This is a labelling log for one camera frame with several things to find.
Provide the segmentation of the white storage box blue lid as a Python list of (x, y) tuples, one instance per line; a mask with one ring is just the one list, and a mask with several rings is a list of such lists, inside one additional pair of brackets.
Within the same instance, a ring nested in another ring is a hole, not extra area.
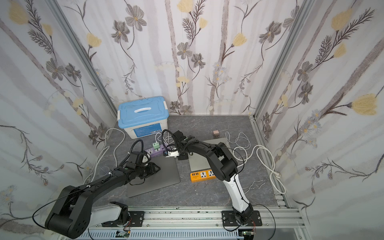
[(152, 97), (118, 107), (118, 126), (131, 139), (161, 133), (168, 128), (169, 109), (164, 97)]

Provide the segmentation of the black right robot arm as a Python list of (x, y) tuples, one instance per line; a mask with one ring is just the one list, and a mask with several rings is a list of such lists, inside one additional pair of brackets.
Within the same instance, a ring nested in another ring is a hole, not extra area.
[(169, 133), (173, 143), (165, 146), (168, 153), (178, 152), (181, 156), (197, 154), (207, 159), (213, 174), (224, 183), (231, 197), (235, 219), (240, 225), (247, 224), (254, 212), (252, 204), (246, 198), (239, 180), (238, 161), (224, 143), (209, 144), (193, 136), (186, 137), (182, 132)]

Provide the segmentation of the pink USB charger adapter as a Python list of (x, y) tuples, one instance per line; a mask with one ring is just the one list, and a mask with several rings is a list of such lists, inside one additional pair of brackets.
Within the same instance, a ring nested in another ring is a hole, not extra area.
[(213, 131), (213, 136), (214, 136), (214, 138), (219, 138), (220, 137), (220, 132), (217, 131), (217, 130)]

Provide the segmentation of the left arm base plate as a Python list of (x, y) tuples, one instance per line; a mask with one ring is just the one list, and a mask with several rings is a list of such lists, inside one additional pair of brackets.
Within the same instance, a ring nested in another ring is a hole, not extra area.
[(117, 220), (102, 223), (103, 227), (142, 227), (144, 211), (128, 211), (120, 214)]

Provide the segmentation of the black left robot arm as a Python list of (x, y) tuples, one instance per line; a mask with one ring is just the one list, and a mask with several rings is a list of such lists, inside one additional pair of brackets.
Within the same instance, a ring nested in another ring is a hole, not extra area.
[(88, 228), (94, 202), (112, 190), (140, 178), (145, 180), (161, 170), (147, 152), (132, 152), (106, 176), (78, 187), (65, 187), (49, 213), (44, 227), (75, 239)]

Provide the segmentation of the purple power strip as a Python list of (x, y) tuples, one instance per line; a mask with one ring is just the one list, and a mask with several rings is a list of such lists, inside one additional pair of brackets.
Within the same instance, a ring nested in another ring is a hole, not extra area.
[(151, 147), (149, 149), (146, 149), (145, 151), (151, 156), (151, 158), (156, 158), (158, 156), (162, 156), (163, 152), (166, 151), (166, 148), (160, 144), (160, 148), (157, 150), (155, 150), (153, 147)]

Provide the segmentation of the dark grey laptop left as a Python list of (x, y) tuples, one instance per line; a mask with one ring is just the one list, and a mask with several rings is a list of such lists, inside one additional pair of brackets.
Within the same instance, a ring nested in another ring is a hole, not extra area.
[(127, 185), (126, 197), (131, 198), (142, 195), (154, 190), (165, 188), (180, 183), (180, 175), (177, 168), (176, 159), (159, 156), (152, 159), (160, 170), (148, 177), (145, 181), (139, 178), (134, 179), (131, 185)]

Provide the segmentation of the aluminium rail frame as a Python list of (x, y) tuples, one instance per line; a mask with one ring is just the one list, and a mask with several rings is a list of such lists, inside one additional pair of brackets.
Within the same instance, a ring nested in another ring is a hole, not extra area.
[[(298, 240), (310, 239), (299, 211), (288, 208), (282, 195), (262, 193), (247, 198), (260, 212), (263, 225), (257, 228), (258, 239), (263, 236), (278, 240), (283, 231), (294, 231)], [(122, 198), (113, 192), (96, 202), (96, 207), (107, 208), (111, 201), (128, 206), (129, 211), (144, 212), (142, 228), (147, 229), (221, 229), (222, 211), (232, 209), (229, 194), (223, 191), (209, 192), (207, 189), (166, 188), (130, 198)]]

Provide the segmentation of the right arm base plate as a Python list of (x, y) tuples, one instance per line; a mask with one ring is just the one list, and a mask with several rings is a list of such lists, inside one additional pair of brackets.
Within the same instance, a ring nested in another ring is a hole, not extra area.
[(224, 227), (242, 227), (263, 225), (259, 211), (252, 211), (251, 214), (240, 214), (233, 210), (221, 212), (222, 222)]

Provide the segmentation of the silver laptop right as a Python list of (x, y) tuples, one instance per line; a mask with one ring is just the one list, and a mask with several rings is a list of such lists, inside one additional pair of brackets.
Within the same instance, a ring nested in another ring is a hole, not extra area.
[[(226, 138), (218, 138), (213, 140), (204, 141), (207, 144), (219, 144), (224, 143), (227, 147), (230, 147), (230, 144)], [(208, 160), (201, 155), (193, 153), (193, 155), (189, 155), (189, 164), (192, 172), (198, 172), (203, 170), (210, 169), (210, 165)]]

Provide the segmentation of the orange power strip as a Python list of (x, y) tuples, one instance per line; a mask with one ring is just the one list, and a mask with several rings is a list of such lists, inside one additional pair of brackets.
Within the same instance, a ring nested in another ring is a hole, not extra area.
[(193, 172), (190, 174), (190, 177), (191, 177), (192, 183), (203, 182), (203, 181), (212, 180), (216, 178), (212, 170)]

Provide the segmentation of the green USB charger adapter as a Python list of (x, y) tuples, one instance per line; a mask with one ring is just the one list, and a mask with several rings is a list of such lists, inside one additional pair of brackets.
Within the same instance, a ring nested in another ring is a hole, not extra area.
[(155, 142), (155, 143), (153, 143), (153, 148), (154, 148), (155, 150), (159, 149), (159, 148), (160, 148), (160, 144), (159, 144), (159, 142)]

